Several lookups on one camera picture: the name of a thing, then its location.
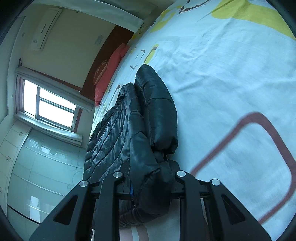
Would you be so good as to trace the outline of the black quilted down jacket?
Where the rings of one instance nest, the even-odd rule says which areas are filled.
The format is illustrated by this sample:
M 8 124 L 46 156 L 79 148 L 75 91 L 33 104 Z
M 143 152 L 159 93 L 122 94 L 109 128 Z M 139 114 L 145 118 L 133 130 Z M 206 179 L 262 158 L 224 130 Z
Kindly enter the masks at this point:
M 174 181 L 168 156 L 177 146 L 174 101 L 155 70 L 144 64 L 95 127 L 86 148 L 83 179 L 102 181 L 129 163 L 131 199 L 119 202 L 119 225 L 141 225 L 168 213 Z

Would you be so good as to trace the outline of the left bedroom window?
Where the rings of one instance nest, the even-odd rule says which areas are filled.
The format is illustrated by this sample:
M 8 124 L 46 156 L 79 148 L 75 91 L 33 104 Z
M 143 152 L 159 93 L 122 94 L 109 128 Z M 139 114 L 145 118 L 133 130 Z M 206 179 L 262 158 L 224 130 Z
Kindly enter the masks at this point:
M 77 131 L 82 113 L 75 104 L 22 77 L 16 81 L 16 111 L 72 132 Z

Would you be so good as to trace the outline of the white glass wardrobe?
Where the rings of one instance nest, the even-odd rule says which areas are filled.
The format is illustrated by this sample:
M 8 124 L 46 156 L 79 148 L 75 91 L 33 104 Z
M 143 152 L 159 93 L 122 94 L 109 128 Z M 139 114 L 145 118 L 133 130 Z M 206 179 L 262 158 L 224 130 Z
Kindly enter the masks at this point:
M 1 137 L 1 208 L 23 240 L 82 180 L 86 150 L 16 120 Z

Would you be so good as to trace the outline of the white curtain at left window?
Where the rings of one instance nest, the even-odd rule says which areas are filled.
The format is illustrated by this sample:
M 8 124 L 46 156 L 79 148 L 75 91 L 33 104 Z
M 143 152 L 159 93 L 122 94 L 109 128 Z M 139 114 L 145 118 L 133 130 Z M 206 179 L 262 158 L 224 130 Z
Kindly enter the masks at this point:
M 32 71 L 29 68 L 20 66 L 16 69 L 16 74 L 41 88 L 66 99 L 72 104 L 75 104 L 88 112 L 92 111 L 94 107 L 94 101 L 81 95 L 78 90 L 72 89 L 65 84 L 37 73 L 36 71 Z

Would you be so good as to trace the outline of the orange patterned small cushion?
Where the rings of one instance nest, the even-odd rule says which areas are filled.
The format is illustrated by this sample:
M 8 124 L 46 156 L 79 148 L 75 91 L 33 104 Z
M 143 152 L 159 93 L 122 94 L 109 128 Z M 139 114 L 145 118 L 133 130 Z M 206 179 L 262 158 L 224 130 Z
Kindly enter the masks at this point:
M 108 61 L 104 60 L 97 68 L 97 70 L 95 71 L 95 75 L 93 77 L 93 85 L 96 85 L 100 78 L 102 77 L 102 75 L 104 74 L 104 72 L 106 71 L 107 68 L 107 64 Z

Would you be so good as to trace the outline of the white patterned bed sheet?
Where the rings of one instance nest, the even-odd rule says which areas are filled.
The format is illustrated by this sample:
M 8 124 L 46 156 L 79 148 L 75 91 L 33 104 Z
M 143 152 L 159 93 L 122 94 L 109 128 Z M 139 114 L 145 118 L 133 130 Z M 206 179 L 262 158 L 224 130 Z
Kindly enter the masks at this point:
M 219 179 L 277 240 L 295 216 L 295 36 L 272 1 L 176 1 L 121 61 L 93 125 L 142 64 L 178 113 L 171 156 Z

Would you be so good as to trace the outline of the red pillow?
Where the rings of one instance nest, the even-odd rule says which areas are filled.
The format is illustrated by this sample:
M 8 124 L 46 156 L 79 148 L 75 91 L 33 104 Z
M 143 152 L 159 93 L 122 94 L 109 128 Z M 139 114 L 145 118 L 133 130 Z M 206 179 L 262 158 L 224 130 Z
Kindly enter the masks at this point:
M 95 106 L 99 106 L 104 96 L 107 87 L 113 77 L 119 63 L 121 62 L 122 58 L 126 55 L 128 49 L 130 47 L 126 44 L 120 44 L 116 50 L 112 53 L 108 60 L 107 68 L 102 77 L 100 78 L 99 82 L 95 85 L 95 93 L 94 93 L 94 101 Z

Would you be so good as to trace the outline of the dark wooden headboard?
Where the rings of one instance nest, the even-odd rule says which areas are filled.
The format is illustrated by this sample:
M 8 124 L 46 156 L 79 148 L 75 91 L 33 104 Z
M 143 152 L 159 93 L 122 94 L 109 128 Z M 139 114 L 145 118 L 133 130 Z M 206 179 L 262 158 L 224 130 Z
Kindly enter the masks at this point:
M 102 47 L 97 52 L 95 60 L 88 72 L 88 75 L 83 84 L 81 94 L 90 100 L 94 100 L 95 86 L 93 85 L 93 77 L 99 65 L 108 60 L 115 49 L 122 43 L 127 44 L 133 36 L 134 32 L 116 25 L 111 31 L 107 39 L 104 41 Z

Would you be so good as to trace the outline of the white curtain near headboard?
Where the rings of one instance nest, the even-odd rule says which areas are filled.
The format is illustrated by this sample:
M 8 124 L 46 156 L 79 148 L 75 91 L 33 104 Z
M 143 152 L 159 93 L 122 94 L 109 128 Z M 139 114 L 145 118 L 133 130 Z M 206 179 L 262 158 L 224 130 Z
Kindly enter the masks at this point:
M 134 33 L 158 6 L 150 1 L 38 0 L 44 4 L 71 9 L 113 23 Z

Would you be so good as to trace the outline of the wall socket plate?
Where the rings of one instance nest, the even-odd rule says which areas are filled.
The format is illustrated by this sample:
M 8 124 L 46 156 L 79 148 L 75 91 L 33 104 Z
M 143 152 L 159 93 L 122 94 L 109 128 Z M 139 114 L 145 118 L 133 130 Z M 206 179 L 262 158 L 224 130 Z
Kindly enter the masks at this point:
M 99 35 L 95 41 L 95 45 L 100 45 L 101 41 L 103 40 L 104 36 L 103 35 Z

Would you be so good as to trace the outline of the white wall air conditioner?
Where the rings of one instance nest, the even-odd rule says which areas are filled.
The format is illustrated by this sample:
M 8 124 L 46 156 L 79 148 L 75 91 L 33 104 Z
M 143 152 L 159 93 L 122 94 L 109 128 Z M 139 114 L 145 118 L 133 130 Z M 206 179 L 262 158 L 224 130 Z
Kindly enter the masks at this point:
M 62 9 L 60 8 L 50 8 L 44 13 L 30 43 L 32 51 L 42 51 L 44 49 L 49 34 L 61 13 Z

